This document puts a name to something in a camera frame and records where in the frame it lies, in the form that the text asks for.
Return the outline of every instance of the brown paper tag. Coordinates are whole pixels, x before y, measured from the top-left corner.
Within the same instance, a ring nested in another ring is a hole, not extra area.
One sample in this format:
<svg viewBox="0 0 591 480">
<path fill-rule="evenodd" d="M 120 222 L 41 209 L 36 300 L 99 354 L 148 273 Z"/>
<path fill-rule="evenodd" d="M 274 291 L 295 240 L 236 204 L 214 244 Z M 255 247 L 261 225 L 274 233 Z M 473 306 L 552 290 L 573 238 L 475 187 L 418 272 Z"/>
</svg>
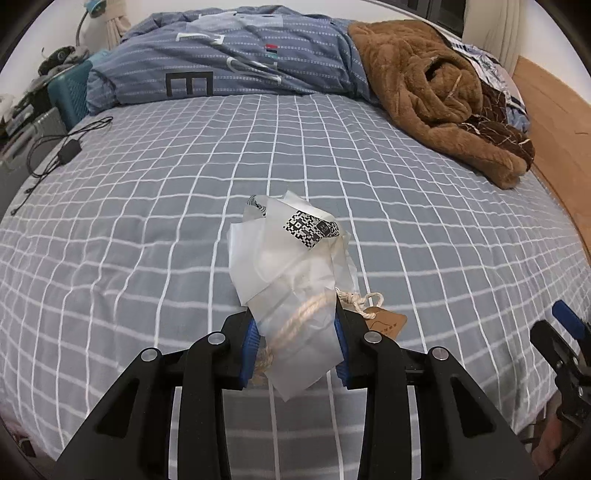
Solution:
<svg viewBox="0 0 591 480">
<path fill-rule="evenodd" d="M 406 324 L 407 317 L 401 313 L 394 313 L 389 310 L 381 309 L 380 307 L 368 307 L 365 309 L 367 313 L 375 313 L 375 318 L 366 319 L 370 330 L 385 335 L 392 340 L 396 340 L 398 333 Z"/>
</svg>

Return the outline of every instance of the curtain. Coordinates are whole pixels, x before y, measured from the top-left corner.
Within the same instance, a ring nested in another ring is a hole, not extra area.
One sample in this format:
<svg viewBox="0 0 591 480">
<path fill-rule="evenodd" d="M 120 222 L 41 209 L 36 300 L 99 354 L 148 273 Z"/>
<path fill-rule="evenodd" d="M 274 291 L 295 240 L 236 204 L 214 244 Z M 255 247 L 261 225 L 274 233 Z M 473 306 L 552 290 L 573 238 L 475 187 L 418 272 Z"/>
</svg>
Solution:
<svg viewBox="0 0 591 480">
<path fill-rule="evenodd" d="M 131 27 L 129 20 L 127 19 L 125 0 L 107 0 L 105 17 L 107 44 L 109 50 L 112 50 L 119 45 L 121 37 Z"/>
<path fill-rule="evenodd" d="M 513 75 L 529 0 L 466 0 L 462 41 L 499 59 Z"/>
</svg>

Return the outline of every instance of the black and white label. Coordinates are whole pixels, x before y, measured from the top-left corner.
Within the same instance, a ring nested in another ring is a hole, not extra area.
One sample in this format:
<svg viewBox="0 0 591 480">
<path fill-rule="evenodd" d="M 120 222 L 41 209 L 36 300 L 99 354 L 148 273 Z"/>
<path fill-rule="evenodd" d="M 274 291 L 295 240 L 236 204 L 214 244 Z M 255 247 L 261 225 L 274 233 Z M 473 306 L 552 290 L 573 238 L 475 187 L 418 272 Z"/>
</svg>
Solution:
<svg viewBox="0 0 591 480">
<path fill-rule="evenodd" d="M 336 222 L 326 222 L 300 210 L 291 216 L 283 228 L 307 248 L 312 248 L 323 238 L 339 236 L 339 225 Z"/>
<path fill-rule="evenodd" d="M 263 216 L 267 214 L 267 207 L 257 202 L 256 195 L 251 195 L 246 204 L 258 209 Z"/>
</svg>

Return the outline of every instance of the gray suitcase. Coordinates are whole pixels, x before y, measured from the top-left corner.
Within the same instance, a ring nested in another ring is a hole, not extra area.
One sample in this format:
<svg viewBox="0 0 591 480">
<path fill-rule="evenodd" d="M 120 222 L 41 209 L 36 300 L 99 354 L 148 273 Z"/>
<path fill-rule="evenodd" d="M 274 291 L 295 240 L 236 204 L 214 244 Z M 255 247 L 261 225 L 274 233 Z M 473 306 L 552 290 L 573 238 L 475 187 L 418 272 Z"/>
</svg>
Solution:
<svg viewBox="0 0 591 480">
<path fill-rule="evenodd" d="M 29 176 L 26 162 L 33 144 L 46 135 L 65 135 L 66 133 L 60 112 L 57 108 L 52 108 L 10 139 L 0 153 L 0 219 L 4 217 L 14 196 L 21 195 L 21 186 Z M 40 165 L 58 142 L 60 139 L 56 138 L 39 145 L 34 150 L 31 156 L 33 170 Z"/>
</svg>

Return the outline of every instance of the black clamp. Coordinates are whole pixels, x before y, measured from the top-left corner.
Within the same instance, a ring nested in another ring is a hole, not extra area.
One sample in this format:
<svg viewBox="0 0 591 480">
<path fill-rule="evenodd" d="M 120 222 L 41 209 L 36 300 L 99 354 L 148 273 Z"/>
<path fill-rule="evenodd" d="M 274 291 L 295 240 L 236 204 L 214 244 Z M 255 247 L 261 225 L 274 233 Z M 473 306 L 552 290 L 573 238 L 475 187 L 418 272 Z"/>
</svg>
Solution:
<svg viewBox="0 0 591 480">
<path fill-rule="evenodd" d="M 337 301 L 335 328 L 348 389 L 367 388 L 359 479 L 410 480 L 408 386 L 417 398 L 422 478 L 534 480 L 534 465 L 501 414 L 444 348 L 401 349 Z M 109 389 L 57 461 L 56 480 L 159 480 L 168 474 L 175 387 L 182 386 L 178 478 L 229 480 L 222 389 L 243 389 L 258 332 L 250 312 L 185 351 L 142 351 Z"/>
<path fill-rule="evenodd" d="M 591 330 L 562 300 L 554 304 L 552 314 L 577 340 L 586 365 L 548 321 L 540 320 L 531 328 L 531 343 L 556 372 L 554 382 L 562 397 L 556 411 L 564 426 L 555 451 L 559 460 L 544 479 L 578 480 L 591 472 L 591 368 L 587 366 L 591 365 Z"/>
</svg>

